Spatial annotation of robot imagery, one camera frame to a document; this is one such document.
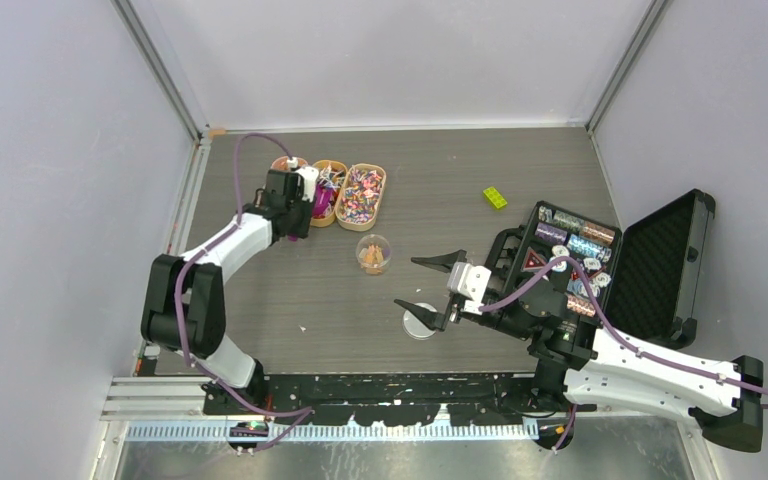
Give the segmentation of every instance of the oval wooden tray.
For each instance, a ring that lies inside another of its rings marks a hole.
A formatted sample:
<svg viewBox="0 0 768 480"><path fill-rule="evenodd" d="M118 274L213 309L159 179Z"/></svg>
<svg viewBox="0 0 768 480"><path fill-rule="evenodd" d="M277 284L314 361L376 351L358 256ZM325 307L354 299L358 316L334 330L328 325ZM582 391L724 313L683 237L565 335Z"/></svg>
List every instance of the oval wooden tray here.
<svg viewBox="0 0 768 480"><path fill-rule="evenodd" d="M346 191L349 178L352 176L353 170L375 170L381 175L381 192L378 195L378 202L375 204L375 213L372 214L372 218L368 222L354 223L341 218L340 213L343 209L343 193ZM368 163L358 163L352 165L349 172L346 174L346 180L343 182L343 188L340 189L340 196L337 197L337 204L334 207L334 213L337 216L337 223L346 230L354 230L355 232L365 232L375 226L375 221L378 220L378 213L381 212L381 199L384 198L384 188L387 186L387 172L378 165L371 165Z"/></svg>

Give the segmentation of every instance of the foam lining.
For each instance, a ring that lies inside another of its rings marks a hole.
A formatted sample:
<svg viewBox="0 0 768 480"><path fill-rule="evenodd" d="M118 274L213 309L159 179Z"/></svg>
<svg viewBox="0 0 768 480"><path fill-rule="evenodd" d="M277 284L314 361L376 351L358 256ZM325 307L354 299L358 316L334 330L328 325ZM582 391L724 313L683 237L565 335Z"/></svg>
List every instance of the foam lining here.
<svg viewBox="0 0 768 480"><path fill-rule="evenodd" d="M641 339L673 333L694 204L686 195L626 231L605 306L620 330Z"/></svg>

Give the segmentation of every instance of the small white disc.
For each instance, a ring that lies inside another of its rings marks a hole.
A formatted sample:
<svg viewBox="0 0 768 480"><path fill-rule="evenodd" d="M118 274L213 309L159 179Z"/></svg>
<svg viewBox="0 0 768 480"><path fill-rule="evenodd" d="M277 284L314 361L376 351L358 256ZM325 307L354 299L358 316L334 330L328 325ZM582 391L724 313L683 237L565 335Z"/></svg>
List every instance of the small white disc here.
<svg viewBox="0 0 768 480"><path fill-rule="evenodd" d="M568 257L569 249L563 245L555 245L552 247L552 255L556 257Z"/></svg>
<svg viewBox="0 0 768 480"><path fill-rule="evenodd" d="M427 303L417 303L416 305L425 307L432 312L437 311L437 309ZM413 314L407 310L405 310L405 314L402 316L402 327L404 327L405 333L417 340L425 340L431 335L434 335L434 330L429 330L428 327L423 325L418 318L414 317Z"/></svg>
<svg viewBox="0 0 768 480"><path fill-rule="evenodd" d="M605 272L600 273L593 277L593 284L597 287L605 288L611 283L611 276Z"/></svg>
<svg viewBox="0 0 768 480"><path fill-rule="evenodd" d="M561 262L561 263L555 265L554 267L552 267L552 271L553 272L558 272L558 273L565 272L566 269L567 269L567 262Z"/></svg>
<svg viewBox="0 0 768 480"><path fill-rule="evenodd" d="M595 258L585 258L584 259L584 268L587 270L599 270L602 268L602 262Z"/></svg>

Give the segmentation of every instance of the case lid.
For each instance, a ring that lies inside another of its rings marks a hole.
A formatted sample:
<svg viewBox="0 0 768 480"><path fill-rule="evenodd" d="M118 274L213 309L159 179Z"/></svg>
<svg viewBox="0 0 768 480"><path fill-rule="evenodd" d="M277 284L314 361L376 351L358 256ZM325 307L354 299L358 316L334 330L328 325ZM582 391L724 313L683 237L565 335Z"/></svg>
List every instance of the case lid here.
<svg viewBox="0 0 768 480"><path fill-rule="evenodd" d="M626 229L605 302L611 323L670 348L693 342L696 284L715 205L692 190Z"/></svg>

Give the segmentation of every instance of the black case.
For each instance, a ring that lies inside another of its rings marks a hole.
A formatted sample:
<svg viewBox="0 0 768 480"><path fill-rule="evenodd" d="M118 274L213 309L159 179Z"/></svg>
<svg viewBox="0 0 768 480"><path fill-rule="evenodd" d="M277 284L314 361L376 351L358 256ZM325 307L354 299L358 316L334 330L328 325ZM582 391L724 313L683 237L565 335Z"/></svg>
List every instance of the black case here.
<svg viewBox="0 0 768 480"><path fill-rule="evenodd" d="M692 190L630 226L624 233L615 227L583 217L561 207L539 202L526 218L520 235L522 246L551 257L551 245L536 237L540 207L561 211L615 232L613 251L605 270L612 277L599 293L599 302L611 323L648 342L679 349L696 339L693 306L705 238L716 202L700 190ZM519 248L514 266L523 264L527 248ZM565 291L572 269L552 272L550 281ZM532 273L514 267L503 288L513 292Z"/></svg>

